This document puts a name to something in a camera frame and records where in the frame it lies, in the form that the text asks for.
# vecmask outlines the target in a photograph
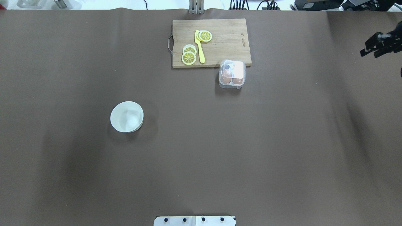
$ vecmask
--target white background surface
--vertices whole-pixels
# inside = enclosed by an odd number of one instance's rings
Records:
[[[53,0],[45,0],[46,4],[43,9],[60,10]],[[17,6],[18,0],[0,0],[7,9],[26,9]],[[69,9],[115,9],[115,8],[128,8],[128,9],[146,9],[143,0],[64,0]],[[251,10],[256,10],[260,0],[248,0]],[[291,10],[289,5],[294,4],[294,0],[276,0],[281,10]],[[147,0],[148,9],[177,9],[189,8],[189,0]],[[230,0],[204,0],[204,9],[218,8],[228,9]],[[389,11],[400,11],[397,7],[392,6]]]

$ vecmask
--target knife handle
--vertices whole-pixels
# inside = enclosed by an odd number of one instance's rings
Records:
[[[200,63],[201,64],[205,63],[205,56],[204,52],[202,51],[201,43],[198,44],[198,56],[200,57]]]

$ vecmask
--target white metal plate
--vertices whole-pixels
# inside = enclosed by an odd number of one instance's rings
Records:
[[[235,216],[161,216],[154,226],[236,226]]]

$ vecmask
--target white bracket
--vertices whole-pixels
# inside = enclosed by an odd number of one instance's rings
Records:
[[[154,226],[236,226],[235,216],[165,216],[157,217]]]
[[[190,0],[190,14],[204,14],[204,0]]]

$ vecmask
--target brown egg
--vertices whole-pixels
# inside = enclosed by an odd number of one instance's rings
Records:
[[[222,83],[229,84],[232,80],[232,71],[230,69],[224,69],[220,79]]]
[[[244,81],[244,78],[232,78],[232,82],[237,85],[241,85]]]

